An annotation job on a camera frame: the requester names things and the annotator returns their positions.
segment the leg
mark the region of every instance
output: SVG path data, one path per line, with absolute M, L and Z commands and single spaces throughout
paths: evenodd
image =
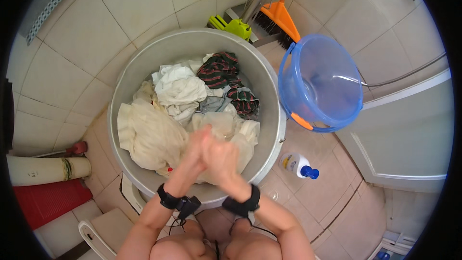
M 224 259 L 282 259 L 281 247 L 277 241 L 263 234 L 252 233 L 250 229 L 251 225 L 247 219 L 240 218 L 234 222 L 231 243 L 225 249 Z
M 151 250 L 151 259 L 191 259 L 203 256 L 205 260 L 216 260 L 215 251 L 204 245 L 204 232 L 198 222 L 186 220 L 184 232 L 164 237 Z

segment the person's right hand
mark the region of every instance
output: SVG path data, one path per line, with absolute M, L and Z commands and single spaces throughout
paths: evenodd
M 251 186 L 236 172 L 239 160 L 236 145 L 209 136 L 203 142 L 202 159 L 222 191 L 240 203 L 250 198 Z
M 202 159 L 219 186 L 236 176 L 239 149 L 230 142 L 209 136 L 202 146 Z

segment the white plastic bottle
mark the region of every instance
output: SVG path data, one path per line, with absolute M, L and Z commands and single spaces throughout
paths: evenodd
M 309 161 L 298 153 L 285 153 L 282 155 L 279 166 L 299 178 L 310 177 L 313 180 L 319 176 L 317 169 L 312 169 L 309 166 Z

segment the blue pump cap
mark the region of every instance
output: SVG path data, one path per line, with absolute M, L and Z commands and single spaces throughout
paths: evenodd
M 319 176 L 319 171 L 317 169 L 312 169 L 310 166 L 303 166 L 300 170 L 300 174 L 304 177 L 310 177 L 315 180 Z

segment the hand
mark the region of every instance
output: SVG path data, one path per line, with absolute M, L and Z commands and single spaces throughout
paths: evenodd
M 211 128 L 212 126 L 207 124 L 202 129 L 190 134 L 188 146 L 180 165 L 173 171 L 170 179 L 164 185 L 164 190 L 170 195 L 176 198 L 184 196 L 196 182 L 199 174 L 207 168 L 202 159 L 202 146 L 211 137 Z
M 236 172 L 239 160 L 237 146 L 209 136 L 203 142 L 202 159 L 221 190 L 241 203 L 250 198 L 251 186 Z

